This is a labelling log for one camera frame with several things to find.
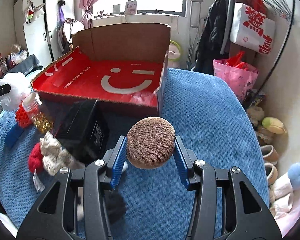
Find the white mesh bath sponge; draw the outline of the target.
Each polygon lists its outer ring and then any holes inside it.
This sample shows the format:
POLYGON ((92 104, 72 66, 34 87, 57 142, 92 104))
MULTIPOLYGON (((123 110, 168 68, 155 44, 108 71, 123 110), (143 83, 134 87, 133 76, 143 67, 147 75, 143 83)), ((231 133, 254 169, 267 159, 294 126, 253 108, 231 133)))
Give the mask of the white mesh bath sponge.
POLYGON ((31 93, 30 81, 22 72, 8 73, 0 79, 0 86, 10 85, 10 92, 0 96, 0 103, 5 111, 18 109, 21 101, 31 93))

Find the round brown powder puff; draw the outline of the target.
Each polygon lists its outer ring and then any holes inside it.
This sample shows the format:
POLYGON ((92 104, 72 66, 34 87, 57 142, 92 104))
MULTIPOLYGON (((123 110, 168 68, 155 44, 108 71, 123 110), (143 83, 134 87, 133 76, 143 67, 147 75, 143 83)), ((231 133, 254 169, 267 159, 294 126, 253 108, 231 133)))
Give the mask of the round brown powder puff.
POLYGON ((129 162, 140 169, 161 167, 175 148, 175 129, 167 120, 148 117, 138 121, 126 135, 129 162))

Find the blue sponge block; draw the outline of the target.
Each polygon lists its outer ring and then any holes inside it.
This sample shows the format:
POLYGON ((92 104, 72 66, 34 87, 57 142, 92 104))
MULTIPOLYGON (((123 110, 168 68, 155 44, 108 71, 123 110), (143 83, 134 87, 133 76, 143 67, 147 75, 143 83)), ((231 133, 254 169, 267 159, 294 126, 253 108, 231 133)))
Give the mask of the blue sponge block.
POLYGON ((12 149, 15 143, 18 141, 19 137, 24 132, 24 129, 16 123, 7 133, 4 143, 8 149, 12 149))

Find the black scrunchie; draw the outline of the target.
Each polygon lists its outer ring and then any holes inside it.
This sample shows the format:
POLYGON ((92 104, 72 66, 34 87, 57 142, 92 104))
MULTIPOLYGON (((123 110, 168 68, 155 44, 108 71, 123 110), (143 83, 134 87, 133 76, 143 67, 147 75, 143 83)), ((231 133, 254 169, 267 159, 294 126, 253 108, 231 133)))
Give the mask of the black scrunchie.
POLYGON ((126 203, 117 191, 104 191, 105 207, 110 224, 120 220, 126 213, 126 203))

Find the red knitted item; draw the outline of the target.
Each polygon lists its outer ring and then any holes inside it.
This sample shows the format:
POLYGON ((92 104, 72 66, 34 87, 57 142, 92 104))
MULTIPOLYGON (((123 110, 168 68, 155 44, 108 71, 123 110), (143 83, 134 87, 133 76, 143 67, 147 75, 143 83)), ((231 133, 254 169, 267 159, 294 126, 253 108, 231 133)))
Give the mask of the red knitted item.
POLYGON ((28 157, 28 168, 31 173, 40 173, 43 171, 43 155, 41 153, 40 143, 38 142, 33 147, 29 157, 28 157))

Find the red mesh sponge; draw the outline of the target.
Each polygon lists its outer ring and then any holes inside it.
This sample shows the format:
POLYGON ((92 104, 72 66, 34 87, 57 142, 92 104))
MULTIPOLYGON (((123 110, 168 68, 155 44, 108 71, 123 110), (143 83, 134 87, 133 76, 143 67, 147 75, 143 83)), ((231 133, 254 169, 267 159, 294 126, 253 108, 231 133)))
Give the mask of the red mesh sponge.
POLYGON ((15 113, 15 119, 21 128, 27 128, 28 126, 32 125, 32 120, 27 115, 27 112, 24 110, 22 104, 19 105, 15 113))

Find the jar with gold beads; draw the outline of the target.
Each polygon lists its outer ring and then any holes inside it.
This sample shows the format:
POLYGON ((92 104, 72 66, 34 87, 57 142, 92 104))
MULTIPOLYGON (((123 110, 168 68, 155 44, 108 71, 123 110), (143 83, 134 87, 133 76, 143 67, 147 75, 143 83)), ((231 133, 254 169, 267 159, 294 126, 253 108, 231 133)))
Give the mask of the jar with gold beads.
POLYGON ((32 92, 25 97, 22 107, 40 133, 45 134, 53 128, 53 119, 38 93, 32 92))

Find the black rectangular box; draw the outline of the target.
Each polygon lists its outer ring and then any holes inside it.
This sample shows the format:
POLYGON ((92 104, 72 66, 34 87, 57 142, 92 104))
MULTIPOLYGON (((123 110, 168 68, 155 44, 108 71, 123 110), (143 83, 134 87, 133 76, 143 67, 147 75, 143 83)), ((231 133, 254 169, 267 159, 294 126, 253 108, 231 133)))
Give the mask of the black rectangular box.
POLYGON ((62 147, 85 165, 104 156, 108 137, 103 112, 93 100, 74 103, 55 135, 62 147))

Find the blue knitted blanket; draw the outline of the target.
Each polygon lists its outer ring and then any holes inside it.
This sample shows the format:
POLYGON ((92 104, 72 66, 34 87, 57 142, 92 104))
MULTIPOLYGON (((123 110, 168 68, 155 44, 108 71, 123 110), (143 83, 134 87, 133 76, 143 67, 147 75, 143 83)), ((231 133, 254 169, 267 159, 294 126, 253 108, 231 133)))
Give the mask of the blue knitted blanket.
MULTIPOLYGON (((265 203, 268 182, 260 146, 250 120, 221 79, 179 69, 167 72, 161 116, 174 127, 186 148, 217 168, 239 167, 265 203)), ((39 193, 28 169, 28 156, 39 141, 27 128, 12 149, 4 139, 15 125, 15 114, 0 118, 0 202, 15 226, 20 226, 39 193)), ((118 191, 125 215, 111 226, 114 239, 184 239, 194 192, 182 185, 174 159, 154 170, 129 166, 118 191)))

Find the cream crocheted item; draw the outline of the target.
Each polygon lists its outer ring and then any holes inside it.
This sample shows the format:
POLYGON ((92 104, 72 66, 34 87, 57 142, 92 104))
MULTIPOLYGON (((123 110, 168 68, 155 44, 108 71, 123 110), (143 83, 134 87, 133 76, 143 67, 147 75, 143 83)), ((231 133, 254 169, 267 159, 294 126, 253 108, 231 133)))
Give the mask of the cream crocheted item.
POLYGON ((55 176, 63 167, 68 167, 72 170, 85 167, 66 148, 63 148, 61 143, 50 132, 46 132, 45 136, 40 138, 40 150, 43 156, 43 168, 50 176, 55 176))

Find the white wardrobe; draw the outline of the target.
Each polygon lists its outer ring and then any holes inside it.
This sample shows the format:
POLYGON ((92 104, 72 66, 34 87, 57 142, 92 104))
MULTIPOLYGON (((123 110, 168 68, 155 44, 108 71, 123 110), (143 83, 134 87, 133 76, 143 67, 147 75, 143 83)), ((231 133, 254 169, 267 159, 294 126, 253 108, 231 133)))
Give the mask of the white wardrobe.
POLYGON ((62 56, 63 20, 75 19, 74 0, 17 0, 14 4, 16 40, 43 67, 62 56))

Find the red lined cardboard box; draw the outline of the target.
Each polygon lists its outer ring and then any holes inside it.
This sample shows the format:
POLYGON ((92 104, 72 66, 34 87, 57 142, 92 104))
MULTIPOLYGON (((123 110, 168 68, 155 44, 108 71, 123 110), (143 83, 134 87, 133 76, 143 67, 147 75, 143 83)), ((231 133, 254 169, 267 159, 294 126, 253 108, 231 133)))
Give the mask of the red lined cardboard box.
POLYGON ((166 83, 171 28, 120 23, 79 31, 73 49, 31 82, 49 101, 97 101, 104 111, 159 116, 166 83))

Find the yellow green plush toy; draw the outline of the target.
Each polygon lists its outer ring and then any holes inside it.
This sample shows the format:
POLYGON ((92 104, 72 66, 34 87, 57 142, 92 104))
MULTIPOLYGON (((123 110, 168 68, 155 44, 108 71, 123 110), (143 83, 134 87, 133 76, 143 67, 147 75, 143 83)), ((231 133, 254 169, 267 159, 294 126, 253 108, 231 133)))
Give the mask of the yellow green plush toy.
POLYGON ((283 122, 271 116, 262 120, 262 126, 274 134, 287 134, 287 129, 283 122))

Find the blue haired doll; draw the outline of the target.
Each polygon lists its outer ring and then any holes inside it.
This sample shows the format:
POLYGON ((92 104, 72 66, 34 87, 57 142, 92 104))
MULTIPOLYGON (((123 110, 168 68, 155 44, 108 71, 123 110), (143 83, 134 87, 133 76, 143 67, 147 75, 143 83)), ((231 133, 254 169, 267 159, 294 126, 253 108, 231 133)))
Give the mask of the blue haired doll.
POLYGON ((269 188, 270 211, 275 219, 286 216, 293 207, 294 191, 300 189, 300 163, 294 163, 269 188))

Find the pink plastic bag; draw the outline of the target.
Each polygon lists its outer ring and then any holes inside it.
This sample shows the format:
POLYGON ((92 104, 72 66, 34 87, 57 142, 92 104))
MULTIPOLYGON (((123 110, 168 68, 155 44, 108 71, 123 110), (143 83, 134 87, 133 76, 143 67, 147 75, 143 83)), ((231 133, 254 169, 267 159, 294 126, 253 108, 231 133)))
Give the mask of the pink plastic bag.
POLYGON ((213 60, 214 76, 225 81, 240 102, 252 90, 258 70, 242 60, 245 51, 239 51, 235 56, 223 60, 213 60))

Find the green hooded pig plush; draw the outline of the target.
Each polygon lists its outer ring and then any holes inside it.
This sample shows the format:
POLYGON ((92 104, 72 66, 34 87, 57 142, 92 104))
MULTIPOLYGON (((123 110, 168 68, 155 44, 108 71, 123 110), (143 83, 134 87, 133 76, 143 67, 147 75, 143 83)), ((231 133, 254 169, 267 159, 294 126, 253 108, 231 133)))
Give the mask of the green hooded pig plush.
POLYGON ((168 68, 180 68, 181 53, 181 46, 177 42, 170 40, 168 50, 168 68))

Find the dark hanging jacket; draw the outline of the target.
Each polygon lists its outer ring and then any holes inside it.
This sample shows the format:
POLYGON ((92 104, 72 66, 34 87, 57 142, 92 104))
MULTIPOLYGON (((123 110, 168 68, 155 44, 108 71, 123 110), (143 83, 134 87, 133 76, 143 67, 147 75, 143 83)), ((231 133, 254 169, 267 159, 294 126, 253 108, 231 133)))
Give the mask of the dark hanging jacket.
POLYGON ((215 0, 209 8, 209 14, 200 37, 195 72, 213 75, 213 60, 222 59, 220 53, 226 26, 229 0, 215 0))

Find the white bag red characters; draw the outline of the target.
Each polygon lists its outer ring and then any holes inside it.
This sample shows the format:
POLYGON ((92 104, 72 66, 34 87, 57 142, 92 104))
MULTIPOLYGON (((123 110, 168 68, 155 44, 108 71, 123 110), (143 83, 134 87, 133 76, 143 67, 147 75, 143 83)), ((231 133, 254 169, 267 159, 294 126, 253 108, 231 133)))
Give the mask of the white bag red characters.
POLYGON ((235 3, 230 41, 260 54, 271 52, 276 23, 265 14, 243 4, 235 3))

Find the metal crutch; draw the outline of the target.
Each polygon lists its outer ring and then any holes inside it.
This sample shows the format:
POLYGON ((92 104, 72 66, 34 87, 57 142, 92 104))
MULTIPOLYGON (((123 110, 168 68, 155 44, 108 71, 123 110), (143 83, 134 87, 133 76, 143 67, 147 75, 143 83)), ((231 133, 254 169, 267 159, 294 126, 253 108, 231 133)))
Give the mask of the metal crutch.
POLYGON ((189 10, 189 48, 188 48, 188 53, 187 53, 187 66, 186 69, 189 70, 191 68, 192 64, 192 55, 193 55, 193 47, 194 47, 194 42, 197 39, 199 29, 200 29, 200 19, 201 19, 201 10, 202 10, 202 3, 204 0, 190 0, 190 10, 189 10), (198 12, 198 18, 197 22, 193 23, 192 18, 193 18, 193 7, 195 4, 199 5, 199 12, 198 12))

